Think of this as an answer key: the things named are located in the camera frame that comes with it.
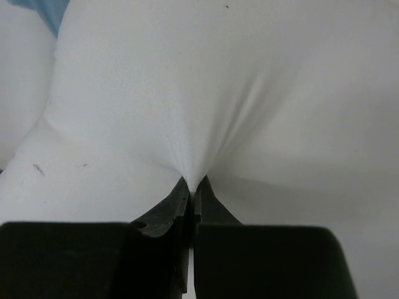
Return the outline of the white pillow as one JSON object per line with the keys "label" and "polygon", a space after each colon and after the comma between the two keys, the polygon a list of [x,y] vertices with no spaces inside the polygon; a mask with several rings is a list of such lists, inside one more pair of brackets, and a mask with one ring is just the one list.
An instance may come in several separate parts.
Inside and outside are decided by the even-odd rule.
{"label": "white pillow", "polygon": [[398,297],[398,4],[1,2],[1,221],[127,222],[210,178],[249,224],[319,225]]}

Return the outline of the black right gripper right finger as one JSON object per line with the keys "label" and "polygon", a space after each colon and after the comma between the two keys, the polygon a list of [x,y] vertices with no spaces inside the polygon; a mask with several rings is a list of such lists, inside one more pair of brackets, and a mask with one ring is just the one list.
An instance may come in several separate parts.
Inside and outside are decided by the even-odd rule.
{"label": "black right gripper right finger", "polygon": [[241,224],[217,199],[207,176],[195,191],[193,218],[195,224]]}

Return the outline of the light blue pillowcase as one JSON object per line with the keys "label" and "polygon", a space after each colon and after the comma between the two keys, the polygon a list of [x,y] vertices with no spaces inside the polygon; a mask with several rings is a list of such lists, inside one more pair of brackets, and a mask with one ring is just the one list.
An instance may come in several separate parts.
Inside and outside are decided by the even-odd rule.
{"label": "light blue pillowcase", "polygon": [[55,38],[66,12],[69,0],[7,0],[13,6],[35,11]]}

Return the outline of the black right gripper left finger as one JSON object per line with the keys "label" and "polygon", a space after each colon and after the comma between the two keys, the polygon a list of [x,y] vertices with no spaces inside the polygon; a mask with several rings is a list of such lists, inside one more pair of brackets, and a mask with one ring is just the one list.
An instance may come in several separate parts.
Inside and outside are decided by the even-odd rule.
{"label": "black right gripper left finger", "polygon": [[181,177],[166,198],[130,224],[145,236],[162,237],[176,220],[184,218],[189,201],[190,191]]}

